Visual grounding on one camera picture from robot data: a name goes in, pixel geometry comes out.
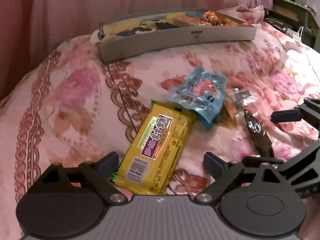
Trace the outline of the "pink curtain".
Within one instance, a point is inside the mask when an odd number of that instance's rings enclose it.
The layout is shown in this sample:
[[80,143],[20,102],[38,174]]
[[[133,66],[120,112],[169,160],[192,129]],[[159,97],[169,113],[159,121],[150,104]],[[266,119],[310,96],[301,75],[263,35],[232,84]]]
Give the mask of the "pink curtain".
[[219,10],[273,0],[1,0],[1,97],[63,41],[99,23],[136,12],[171,8]]

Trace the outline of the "gold foil snack packet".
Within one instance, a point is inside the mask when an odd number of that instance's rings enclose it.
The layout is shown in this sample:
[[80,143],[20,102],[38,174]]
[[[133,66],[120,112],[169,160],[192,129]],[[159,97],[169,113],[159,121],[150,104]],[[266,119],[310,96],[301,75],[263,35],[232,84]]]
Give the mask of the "gold foil snack packet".
[[227,18],[226,16],[217,14],[213,11],[205,12],[200,20],[210,23],[212,26],[233,26],[237,27],[239,24],[234,22],[233,20]]

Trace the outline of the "floral pink bedsheet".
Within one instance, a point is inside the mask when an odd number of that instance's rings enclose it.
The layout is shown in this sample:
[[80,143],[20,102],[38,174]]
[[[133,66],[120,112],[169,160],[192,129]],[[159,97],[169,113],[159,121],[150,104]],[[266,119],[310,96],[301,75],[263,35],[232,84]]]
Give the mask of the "floral pink bedsheet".
[[277,158],[311,145],[307,122],[275,125],[274,111],[319,97],[319,53],[234,9],[256,29],[253,41],[219,42],[155,51],[104,65],[88,36],[63,42],[1,101],[1,239],[19,239],[17,202],[53,162],[64,166],[124,155],[153,101],[184,83],[196,68],[220,72],[227,89],[247,89],[248,110],[263,125]]

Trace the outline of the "light blue snack packet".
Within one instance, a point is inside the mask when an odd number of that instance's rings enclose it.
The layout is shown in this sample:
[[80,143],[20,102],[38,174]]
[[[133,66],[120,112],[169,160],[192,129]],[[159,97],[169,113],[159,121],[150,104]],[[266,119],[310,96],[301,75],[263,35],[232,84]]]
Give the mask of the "light blue snack packet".
[[199,66],[186,78],[183,85],[173,88],[166,99],[194,111],[199,122],[210,130],[217,122],[226,97],[226,77],[221,73],[207,72]]

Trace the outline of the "yellow snack bar packet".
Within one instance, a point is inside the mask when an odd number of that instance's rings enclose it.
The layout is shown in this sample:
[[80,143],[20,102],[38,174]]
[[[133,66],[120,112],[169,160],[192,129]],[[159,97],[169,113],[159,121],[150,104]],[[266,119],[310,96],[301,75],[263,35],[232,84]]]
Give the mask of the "yellow snack bar packet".
[[154,103],[118,168],[116,187],[135,194],[165,194],[196,115]]

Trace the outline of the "rice cracker bar packet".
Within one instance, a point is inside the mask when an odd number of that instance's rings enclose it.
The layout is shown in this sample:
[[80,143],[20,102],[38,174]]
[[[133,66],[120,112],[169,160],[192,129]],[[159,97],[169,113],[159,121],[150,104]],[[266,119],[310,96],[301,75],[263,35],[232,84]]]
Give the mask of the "rice cracker bar packet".
[[172,18],[172,22],[179,28],[211,26],[209,22],[202,21],[198,18],[193,18],[188,15],[179,15]]

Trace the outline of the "dark dried snack packet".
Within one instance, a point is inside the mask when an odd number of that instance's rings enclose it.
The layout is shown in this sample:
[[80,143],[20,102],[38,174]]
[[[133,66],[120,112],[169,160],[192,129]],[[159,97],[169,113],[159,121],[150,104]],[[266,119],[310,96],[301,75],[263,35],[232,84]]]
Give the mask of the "dark dried snack packet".
[[249,111],[244,110],[244,117],[249,135],[256,151],[262,157],[274,158],[272,142],[261,123]]

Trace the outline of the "grey cardboard tray box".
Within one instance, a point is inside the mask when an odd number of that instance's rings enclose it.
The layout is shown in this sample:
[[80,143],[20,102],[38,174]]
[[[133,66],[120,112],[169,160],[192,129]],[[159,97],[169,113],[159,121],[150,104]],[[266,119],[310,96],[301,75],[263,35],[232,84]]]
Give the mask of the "grey cardboard tray box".
[[219,12],[216,13],[239,25],[179,28],[172,22],[172,18],[179,15],[200,19],[207,11],[194,8],[165,9],[121,16],[101,24],[91,35],[90,41],[97,47],[102,61],[110,63],[167,48],[213,42],[251,41],[255,38],[254,26]]

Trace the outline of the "brown nut snack packet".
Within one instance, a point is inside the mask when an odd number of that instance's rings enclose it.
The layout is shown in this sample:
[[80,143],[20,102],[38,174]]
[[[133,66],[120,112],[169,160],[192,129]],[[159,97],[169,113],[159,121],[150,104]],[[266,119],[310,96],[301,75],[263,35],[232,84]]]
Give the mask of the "brown nut snack packet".
[[259,95],[249,88],[231,88],[226,92],[225,106],[231,119],[238,126],[245,127],[245,113],[256,114]]

